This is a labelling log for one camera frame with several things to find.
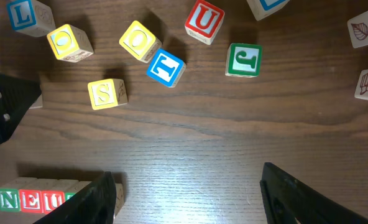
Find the red I block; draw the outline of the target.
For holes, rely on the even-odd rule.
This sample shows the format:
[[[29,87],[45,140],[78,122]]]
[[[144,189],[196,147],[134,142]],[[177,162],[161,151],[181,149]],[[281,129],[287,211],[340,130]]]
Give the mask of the red I block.
[[[124,205],[124,189],[122,184],[116,184],[116,204],[114,209],[114,218],[118,215]]]

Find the green J block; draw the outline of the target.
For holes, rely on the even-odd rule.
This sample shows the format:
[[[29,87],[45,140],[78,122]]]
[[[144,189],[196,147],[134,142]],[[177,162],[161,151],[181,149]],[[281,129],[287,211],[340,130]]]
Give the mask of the green J block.
[[[258,77],[262,60],[261,45],[232,43],[228,48],[225,75],[229,77]]]

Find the blue L block right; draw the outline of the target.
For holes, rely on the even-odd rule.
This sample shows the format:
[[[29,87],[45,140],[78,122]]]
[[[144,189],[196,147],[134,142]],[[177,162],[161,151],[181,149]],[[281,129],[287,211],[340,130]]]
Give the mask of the blue L block right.
[[[368,11],[348,20],[347,28],[355,49],[368,45]]]

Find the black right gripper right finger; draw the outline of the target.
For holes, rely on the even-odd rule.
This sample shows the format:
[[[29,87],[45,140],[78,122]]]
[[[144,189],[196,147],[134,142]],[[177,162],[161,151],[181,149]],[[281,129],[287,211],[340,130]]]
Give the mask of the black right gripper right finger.
[[[368,219],[330,200],[271,162],[260,189],[268,224],[368,224]]]

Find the red E block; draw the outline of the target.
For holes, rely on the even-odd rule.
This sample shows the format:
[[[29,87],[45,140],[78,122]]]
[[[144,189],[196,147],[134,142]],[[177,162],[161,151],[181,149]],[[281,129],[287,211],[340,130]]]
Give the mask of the red E block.
[[[43,213],[42,192],[50,190],[57,179],[37,179],[19,189],[21,211],[24,213]]]

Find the green R block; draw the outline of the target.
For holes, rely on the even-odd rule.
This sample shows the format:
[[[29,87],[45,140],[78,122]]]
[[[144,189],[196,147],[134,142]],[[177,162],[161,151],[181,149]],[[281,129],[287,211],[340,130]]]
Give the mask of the green R block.
[[[72,196],[85,188],[91,181],[79,181],[69,189],[65,191],[65,201],[69,200]]]

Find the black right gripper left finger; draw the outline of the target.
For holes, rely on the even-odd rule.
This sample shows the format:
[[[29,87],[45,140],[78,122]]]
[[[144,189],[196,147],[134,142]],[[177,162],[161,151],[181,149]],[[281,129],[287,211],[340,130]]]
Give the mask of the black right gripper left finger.
[[[34,224],[113,224],[116,196],[112,173],[103,172]]]

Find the yellow S block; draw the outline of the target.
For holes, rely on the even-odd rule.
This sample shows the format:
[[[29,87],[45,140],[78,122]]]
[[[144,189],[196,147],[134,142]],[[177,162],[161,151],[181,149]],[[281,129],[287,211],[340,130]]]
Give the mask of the yellow S block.
[[[93,110],[128,104],[124,80],[108,78],[89,82],[88,92]]]

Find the yellow block centre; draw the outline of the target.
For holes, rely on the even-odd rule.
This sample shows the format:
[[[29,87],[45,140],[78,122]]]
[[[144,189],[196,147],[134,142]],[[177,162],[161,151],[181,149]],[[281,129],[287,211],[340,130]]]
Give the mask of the yellow block centre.
[[[86,32],[69,24],[48,33],[47,40],[57,60],[77,63],[94,54]]]

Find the blue L block centre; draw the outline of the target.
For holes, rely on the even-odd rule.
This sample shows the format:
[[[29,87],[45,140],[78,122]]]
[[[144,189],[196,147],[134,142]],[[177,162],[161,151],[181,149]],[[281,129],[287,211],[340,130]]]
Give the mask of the blue L block centre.
[[[36,0],[11,1],[6,5],[12,28],[31,37],[43,37],[56,29],[52,10]]]

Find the blue T block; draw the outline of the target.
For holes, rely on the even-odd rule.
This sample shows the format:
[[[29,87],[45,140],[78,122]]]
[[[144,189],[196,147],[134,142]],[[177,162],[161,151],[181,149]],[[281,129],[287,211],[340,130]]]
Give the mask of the blue T block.
[[[169,88],[174,88],[183,72],[186,63],[164,49],[158,49],[147,69],[147,75]]]

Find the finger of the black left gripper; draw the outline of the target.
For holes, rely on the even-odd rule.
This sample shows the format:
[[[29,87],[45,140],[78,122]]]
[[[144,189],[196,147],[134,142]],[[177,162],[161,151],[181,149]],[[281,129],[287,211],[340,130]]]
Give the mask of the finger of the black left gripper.
[[[41,93],[39,82],[0,73],[0,144],[10,139]]]

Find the green N block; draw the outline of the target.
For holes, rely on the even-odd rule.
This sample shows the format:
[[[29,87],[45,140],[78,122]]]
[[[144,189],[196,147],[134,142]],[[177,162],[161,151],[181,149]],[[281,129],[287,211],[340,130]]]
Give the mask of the green N block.
[[[0,211],[20,212],[19,190],[36,181],[34,177],[18,177],[0,187]]]

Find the red u block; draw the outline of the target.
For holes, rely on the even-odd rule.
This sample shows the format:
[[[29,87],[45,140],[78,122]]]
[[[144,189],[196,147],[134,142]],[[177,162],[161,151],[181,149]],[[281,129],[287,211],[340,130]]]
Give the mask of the red u block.
[[[188,35],[200,42],[211,45],[223,24],[225,12],[215,5],[197,0],[185,22]]]
[[[42,191],[43,213],[48,214],[65,201],[65,192],[78,183],[78,180],[60,179],[50,188]]]

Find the yellow O block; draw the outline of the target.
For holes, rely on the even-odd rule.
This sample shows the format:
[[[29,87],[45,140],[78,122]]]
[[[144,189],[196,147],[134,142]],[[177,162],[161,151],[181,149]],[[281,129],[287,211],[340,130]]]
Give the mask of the yellow O block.
[[[119,44],[134,58],[144,63],[149,63],[156,51],[162,47],[162,42],[139,21],[132,22],[119,39]]]

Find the blue 5 block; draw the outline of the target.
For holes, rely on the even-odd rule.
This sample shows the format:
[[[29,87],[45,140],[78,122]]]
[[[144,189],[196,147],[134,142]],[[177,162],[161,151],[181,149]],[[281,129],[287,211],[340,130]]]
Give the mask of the blue 5 block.
[[[257,21],[260,21],[281,10],[290,0],[247,0]]]

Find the blue l block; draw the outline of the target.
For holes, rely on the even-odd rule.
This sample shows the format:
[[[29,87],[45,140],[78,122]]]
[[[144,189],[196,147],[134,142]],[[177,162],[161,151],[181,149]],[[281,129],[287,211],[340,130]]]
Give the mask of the blue l block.
[[[348,20],[347,28],[355,49],[368,45],[368,11]]]
[[[12,28],[31,37],[43,37],[56,29],[52,10],[36,0],[11,1],[6,5]]]

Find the blue P block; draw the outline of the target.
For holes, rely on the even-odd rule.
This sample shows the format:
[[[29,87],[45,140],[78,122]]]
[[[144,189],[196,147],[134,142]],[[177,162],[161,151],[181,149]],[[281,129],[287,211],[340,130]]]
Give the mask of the blue P block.
[[[40,95],[36,101],[31,105],[30,109],[38,109],[43,107],[43,96]]]

